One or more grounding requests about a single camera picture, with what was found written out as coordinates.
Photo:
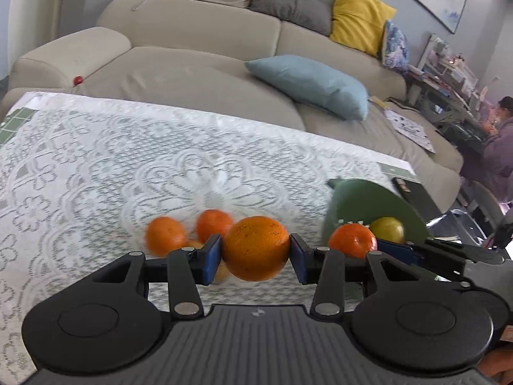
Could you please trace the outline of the yellow-green pear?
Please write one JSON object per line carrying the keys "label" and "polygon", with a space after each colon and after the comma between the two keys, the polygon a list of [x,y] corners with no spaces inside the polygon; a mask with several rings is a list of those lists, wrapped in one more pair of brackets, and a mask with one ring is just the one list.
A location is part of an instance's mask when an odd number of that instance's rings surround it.
{"label": "yellow-green pear", "polygon": [[382,217],[370,224],[370,231],[378,239],[403,244],[405,242],[405,230],[403,224],[394,217]]}

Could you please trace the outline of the hidden orange tangerine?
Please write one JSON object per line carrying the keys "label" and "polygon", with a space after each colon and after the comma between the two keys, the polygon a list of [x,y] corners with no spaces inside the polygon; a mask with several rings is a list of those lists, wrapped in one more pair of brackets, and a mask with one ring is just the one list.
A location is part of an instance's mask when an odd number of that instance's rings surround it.
{"label": "hidden orange tangerine", "polygon": [[346,256],[364,260],[370,251],[377,250],[377,240],[364,225],[348,223],[338,227],[332,233],[328,246],[341,251]]}

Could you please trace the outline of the small brown longan front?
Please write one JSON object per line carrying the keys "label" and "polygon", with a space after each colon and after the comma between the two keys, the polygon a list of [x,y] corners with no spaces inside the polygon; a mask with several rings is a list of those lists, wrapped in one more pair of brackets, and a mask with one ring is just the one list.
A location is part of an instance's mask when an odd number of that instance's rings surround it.
{"label": "small brown longan front", "polygon": [[194,249],[201,249],[204,246],[204,243],[198,240],[189,240],[187,246]]}

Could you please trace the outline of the small brown longan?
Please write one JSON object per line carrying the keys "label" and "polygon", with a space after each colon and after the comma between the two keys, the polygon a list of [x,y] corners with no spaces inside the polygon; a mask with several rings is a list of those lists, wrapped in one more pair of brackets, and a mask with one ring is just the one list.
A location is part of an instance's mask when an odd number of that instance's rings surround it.
{"label": "small brown longan", "polygon": [[216,271],[216,275],[213,280],[213,284],[220,285],[226,282],[231,277],[231,273],[228,270],[226,263],[224,261],[220,261],[219,266]]}
{"label": "small brown longan", "polygon": [[204,246],[204,243],[198,240],[189,240],[187,246],[194,249],[201,249]]}

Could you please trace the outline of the black notebook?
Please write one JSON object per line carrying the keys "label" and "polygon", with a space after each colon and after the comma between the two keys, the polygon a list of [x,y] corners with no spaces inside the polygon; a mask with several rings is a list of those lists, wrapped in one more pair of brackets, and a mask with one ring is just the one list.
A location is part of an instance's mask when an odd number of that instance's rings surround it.
{"label": "black notebook", "polygon": [[425,223],[430,224],[442,216],[442,211],[422,184],[400,177],[394,177],[392,183],[400,196],[416,210]]}

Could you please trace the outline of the green plastic colander bowl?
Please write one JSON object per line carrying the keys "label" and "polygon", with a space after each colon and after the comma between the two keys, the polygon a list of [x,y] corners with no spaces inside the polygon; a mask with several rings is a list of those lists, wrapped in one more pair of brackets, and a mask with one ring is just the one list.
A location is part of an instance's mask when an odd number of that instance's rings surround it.
{"label": "green plastic colander bowl", "polygon": [[363,179],[334,179],[329,184],[333,193],[324,219],[321,245],[329,247],[332,233],[344,224],[358,223],[369,228],[382,217],[394,217],[403,224],[403,245],[407,242],[420,244],[430,236],[418,213],[385,187]]}

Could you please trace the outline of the grey office chair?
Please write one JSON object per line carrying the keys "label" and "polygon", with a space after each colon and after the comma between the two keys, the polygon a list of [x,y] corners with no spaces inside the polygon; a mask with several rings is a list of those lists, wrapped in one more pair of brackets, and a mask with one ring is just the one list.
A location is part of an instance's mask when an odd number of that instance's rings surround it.
{"label": "grey office chair", "polygon": [[463,185],[463,192],[446,216],[463,244],[497,250],[512,244],[512,205],[498,202],[477,181]]}

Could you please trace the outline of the printed paper sheet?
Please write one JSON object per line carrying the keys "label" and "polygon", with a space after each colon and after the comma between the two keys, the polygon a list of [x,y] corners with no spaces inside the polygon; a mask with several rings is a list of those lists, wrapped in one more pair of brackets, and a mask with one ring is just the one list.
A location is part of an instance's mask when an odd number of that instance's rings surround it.
{"label": "printed paper sheet", "polygon": [[410,141],[414,142],[424,150],[432,154],[436,153],[433,144],[430,142],[430,139],[422,125],[409,120],[407,117],[400,115],[391,109],[385,109],[384,114],[397,133],[407,137]]}

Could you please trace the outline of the person in purple robe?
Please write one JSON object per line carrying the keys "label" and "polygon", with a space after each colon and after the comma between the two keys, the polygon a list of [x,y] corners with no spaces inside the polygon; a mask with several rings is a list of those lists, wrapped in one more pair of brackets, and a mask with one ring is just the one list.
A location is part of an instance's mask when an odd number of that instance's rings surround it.
{"label": "person in purple robe", "polygon": [[485,123],[489,137],[480,153],[460,148],[464,159],[460,175],[485,186],[498,202],[512,202],[512,97],[498,102],[495,119],[495,124]]}

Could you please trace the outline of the white lace tablecloth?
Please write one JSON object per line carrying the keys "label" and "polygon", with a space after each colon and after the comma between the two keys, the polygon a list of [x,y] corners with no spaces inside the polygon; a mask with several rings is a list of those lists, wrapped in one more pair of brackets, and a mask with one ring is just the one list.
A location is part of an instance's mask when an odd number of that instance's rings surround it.
{"label": "white lace tablecloth", "polygon": [[157,217],[189,239],[205,210],[273,218],[321,241],[333,178],[385,187],[411,165],[354,144],[228,115],[43,92],[1,147],[1,381],[34,371],[27,312],[93,271],[144,250]]}

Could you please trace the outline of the cluttered desk with shelf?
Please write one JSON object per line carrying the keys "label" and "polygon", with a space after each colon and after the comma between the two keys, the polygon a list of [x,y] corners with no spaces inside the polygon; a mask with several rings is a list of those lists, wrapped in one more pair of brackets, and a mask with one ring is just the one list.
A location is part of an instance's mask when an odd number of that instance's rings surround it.
{"label": "cluttered desk with shelf", "polygon": [[410,64],[405,75],[407,103],[418,110],[450,142],[465,143],[476,151],[487,138],[481,118],[487,93],[501,77],[481,83],[455,56],[450,45],[430,35],[418,65]]}

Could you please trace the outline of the light blue pillow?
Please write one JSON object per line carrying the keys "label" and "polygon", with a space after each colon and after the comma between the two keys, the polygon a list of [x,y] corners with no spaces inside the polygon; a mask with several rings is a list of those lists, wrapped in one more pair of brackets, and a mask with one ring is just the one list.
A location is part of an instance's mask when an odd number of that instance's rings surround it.
{"label": "light blue pillow", "polygon": [[354,77],[318,61],[282,55],[248,61],[246,69],[298,103],[309,104],[343,120],[364,121],[368,92]]}

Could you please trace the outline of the blue floral cushion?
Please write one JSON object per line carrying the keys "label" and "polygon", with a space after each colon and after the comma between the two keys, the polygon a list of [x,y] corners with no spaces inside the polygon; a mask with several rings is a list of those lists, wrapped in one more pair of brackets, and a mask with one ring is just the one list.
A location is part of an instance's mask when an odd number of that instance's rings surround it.
{"label": "blue floral cushion", "polygon": [[404,75],[408,71],[409,43],[406,35],[391,20],[383,28],[381,50],[383,67]]}

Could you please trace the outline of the small red ball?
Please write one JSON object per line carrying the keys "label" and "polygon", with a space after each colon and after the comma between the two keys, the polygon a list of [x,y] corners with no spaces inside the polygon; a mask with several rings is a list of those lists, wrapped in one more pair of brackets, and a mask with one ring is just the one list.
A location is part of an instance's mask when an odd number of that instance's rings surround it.
{"label": "small red ball", "polygon": [[83,78],[81,76],[77,76],[73,80],[74,86],[78,86],[83,83]]}

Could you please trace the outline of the beige sofa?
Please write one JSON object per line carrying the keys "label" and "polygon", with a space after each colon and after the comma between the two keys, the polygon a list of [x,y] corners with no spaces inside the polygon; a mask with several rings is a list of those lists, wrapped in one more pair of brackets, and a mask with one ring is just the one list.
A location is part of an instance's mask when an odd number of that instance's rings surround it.
{"label": "beige sofa", "polygon": [[[29,91],[61,92],[204,110],[304,130],[408,162],[440,210],[460,190],[463,157],[419,113],[403,107],[406,83],[374,57],[293,23],[195,0],[113,0],[89,29],[44,44],[14,62],[7,113]],[[397,133],[381,107],[345,121],[298,103],[244,64],[275,55],[313,59],[360,81],[388,109],[424,127],[435,154]],[[83,83],[74,86],[75,77]]]}

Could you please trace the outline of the green grid table mat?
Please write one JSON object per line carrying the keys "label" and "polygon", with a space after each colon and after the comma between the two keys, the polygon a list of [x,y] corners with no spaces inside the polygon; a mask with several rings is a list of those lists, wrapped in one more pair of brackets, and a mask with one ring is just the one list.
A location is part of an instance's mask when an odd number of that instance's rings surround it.
{"label": "green grid table mat", "polygon": [[36,114],[35,109],[19,108],[13,109],[0,124],[0,146],[3,147],[9,142],[17,131]]}

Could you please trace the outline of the yellow cushion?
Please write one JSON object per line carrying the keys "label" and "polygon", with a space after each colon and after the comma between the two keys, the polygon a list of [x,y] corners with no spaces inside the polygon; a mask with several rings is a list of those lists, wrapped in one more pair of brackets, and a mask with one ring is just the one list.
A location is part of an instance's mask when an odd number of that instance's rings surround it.
{"label": "yellow cushion", "polygon": [[385,23],[397,10],[381,0],[335,0],[332,6],[332,42],[377,57]]}

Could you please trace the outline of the grey back cushion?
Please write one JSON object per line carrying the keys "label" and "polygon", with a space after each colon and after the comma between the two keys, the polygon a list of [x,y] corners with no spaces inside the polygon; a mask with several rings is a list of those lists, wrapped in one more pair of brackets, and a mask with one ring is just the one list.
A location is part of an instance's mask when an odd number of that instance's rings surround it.
{"label": "grey back cushion", "polygon": [[251,0],[249,9],[325,37],[331,35],[331,6],[320,0]]}

